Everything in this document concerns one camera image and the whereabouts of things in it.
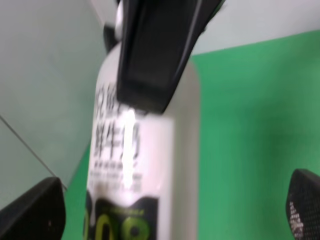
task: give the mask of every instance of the bottle label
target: bottle label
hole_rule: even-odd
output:
[[[146,118],[145,112],[117,102],[113,83],[97,88],[84,240],[157,239],[159,194],[155,186],[161,182],[163,168],[142,149],[142,141],[148,141],[143,136],[149,136],[146,133],[152,128]],[[152,179],[145,179],[146,174],[152,174]]]
[[[95,203],[95,225],[89,226],[92,201],[87,192],[83,236],[85,240],[156,240],[158,199],[143,197],[129,207],[106,199]]]

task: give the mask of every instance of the gray wall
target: gray wall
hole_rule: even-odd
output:
[[[87,0],[0,0],[0,115],[68,186],[91,137],[102,29]],[[46,168],[0,122],[0,209]]]

